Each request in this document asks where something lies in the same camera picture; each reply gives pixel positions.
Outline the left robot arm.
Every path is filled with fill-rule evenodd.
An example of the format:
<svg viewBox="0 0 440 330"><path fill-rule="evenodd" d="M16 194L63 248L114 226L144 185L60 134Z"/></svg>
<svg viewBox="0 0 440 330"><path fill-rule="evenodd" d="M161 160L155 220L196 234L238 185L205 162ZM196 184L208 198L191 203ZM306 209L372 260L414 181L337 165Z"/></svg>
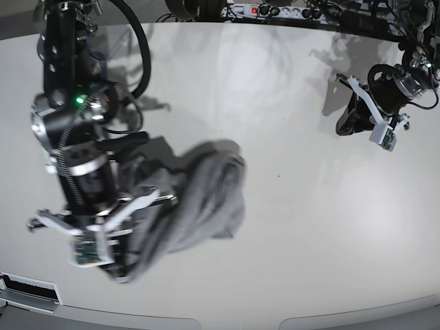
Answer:
<svg viewBox="0 0 440 330"><path fill-rule="evenodd" d="M432 109L417 103L427 91L439 97L439 2L369 1L369 30L373 36L390 39L403 53L400 63L375 64L365 82L355 76L337 74L336 80L352 94L337 121L339 136L371 132L371 141L385 146L396 133L410 128L408 105Z"/></svg>

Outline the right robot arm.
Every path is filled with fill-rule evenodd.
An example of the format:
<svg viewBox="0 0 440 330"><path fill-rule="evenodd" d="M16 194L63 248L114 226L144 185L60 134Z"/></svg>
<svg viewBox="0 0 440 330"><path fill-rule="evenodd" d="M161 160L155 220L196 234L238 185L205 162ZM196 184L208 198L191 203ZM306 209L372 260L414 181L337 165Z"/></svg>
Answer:
<svg viewBox="0 0 440 330"><path fill-rule="evenodd" d="M149 140L142 130L142 114L131 128L109 128L121 108L136 103L151 77L151 53L140 20L125 1L116 1L115 6L140 46L142 75L131 91L109 79L105 58L91 46L96 26L89 16L101 10L98 1L39 1L33 11L43 90L32 104L32 131L67 202L65 215L38 212L40 226L59 221L82 228L115 212L120 198L111 162Z"/></svg>

